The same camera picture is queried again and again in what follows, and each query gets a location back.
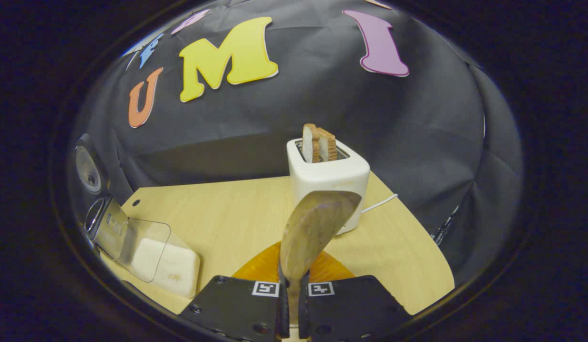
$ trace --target white toaster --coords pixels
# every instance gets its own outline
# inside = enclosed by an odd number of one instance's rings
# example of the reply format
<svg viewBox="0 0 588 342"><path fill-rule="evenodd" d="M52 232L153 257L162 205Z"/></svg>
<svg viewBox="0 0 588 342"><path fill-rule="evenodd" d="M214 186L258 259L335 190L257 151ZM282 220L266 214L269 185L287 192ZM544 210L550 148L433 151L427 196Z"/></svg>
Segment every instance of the white toaster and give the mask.
<svg viewBox="0 0 588 342"><path fill-rule="evenodd" d="M361 195L357 210L338 231L338 234L342 234L357 227L359 223L370 176L370 165L338 140L336 146L337 160L309 163L302 156L302 139L294 139L286 144L294 205L297 205L307 193L316 190L342 190Z"/></svg>

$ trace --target letter u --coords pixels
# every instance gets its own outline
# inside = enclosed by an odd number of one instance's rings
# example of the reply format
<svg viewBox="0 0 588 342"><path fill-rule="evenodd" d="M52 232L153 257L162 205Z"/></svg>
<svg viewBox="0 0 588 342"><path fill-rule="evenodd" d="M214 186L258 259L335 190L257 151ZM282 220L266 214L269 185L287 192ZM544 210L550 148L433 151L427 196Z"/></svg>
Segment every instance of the letter u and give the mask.
<svg viewBox="0 0 588 342"><path fill-rule="evenodd" d="M133 128L137 128L141 125L146 123L148 117L150 117L150 112L152 111L152 106L154 105L154 91L156 89L156 81L159 77L159 74L163 72L163 68L160 67L156 69L150 76L148 76L148 89L146 89L146 102L144 103L144 108L141 111L137 110L137 102L139 101L140 97L140 90L142 86L144 86L144 81L137 84L131 92L129 93L129 125Z"/></svg>

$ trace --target light wood surface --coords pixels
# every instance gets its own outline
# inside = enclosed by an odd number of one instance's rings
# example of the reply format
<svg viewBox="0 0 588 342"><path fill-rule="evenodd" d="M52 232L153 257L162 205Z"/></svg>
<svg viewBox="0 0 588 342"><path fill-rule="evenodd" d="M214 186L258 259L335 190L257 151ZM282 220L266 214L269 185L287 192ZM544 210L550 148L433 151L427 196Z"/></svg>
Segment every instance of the light wood surface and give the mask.
<svg viewBox="0 0 588 342"><path fill-rule="evenodd" d="M367 208L393 193L370 173ZM141 188L124 204L132 219L167 223L201 257L199 292L215 275L231 276L281 240L294 209L289 177ZM398 199L361 214L359 225L333 238L325 251L357 276L373 275L416 314L454 288L439 248ZM102 256L107 266L144 294L179 314L192 300L144 283Z"/></svg>

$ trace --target bread slice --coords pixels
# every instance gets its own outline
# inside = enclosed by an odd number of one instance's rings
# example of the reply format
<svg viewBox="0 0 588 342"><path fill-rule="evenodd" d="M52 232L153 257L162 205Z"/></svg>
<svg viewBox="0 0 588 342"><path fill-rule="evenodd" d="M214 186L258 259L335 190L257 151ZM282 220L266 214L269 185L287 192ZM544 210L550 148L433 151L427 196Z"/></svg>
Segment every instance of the bread slice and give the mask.
<svg viewBox="0 0 588 342"><path fill-rule="evenodd" d="M319 133L319 156L322 162L336 160L336 137L323 128L317 128L317 132Z"/></svg>
<svg viewBox="0 0 588 342"><path fill-rule="evenodd" d="M319 133L312 123L302 128L302 156L305 162L319 162Z"/></svg>

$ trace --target yellow letter m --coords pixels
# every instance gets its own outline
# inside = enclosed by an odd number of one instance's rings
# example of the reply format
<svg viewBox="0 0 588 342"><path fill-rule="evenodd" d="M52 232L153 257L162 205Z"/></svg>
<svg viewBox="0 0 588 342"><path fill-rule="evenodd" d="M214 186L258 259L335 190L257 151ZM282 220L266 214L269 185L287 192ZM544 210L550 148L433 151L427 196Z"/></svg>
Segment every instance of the yellow letter m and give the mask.
<svg viewBox="0 0 588 342"><path fill-rule="evenodd" d="M266 25L271 21L270 17L261 17L240 23L231 29L220 48L204 38L183 48L179 54L183 57L181 101L188 102L203 95L205 87L198 82L197 69L210 87L218 89L231 57L232 69L226 76L230 84L275 76L279 67L268 59L264 40Z"/></svg>

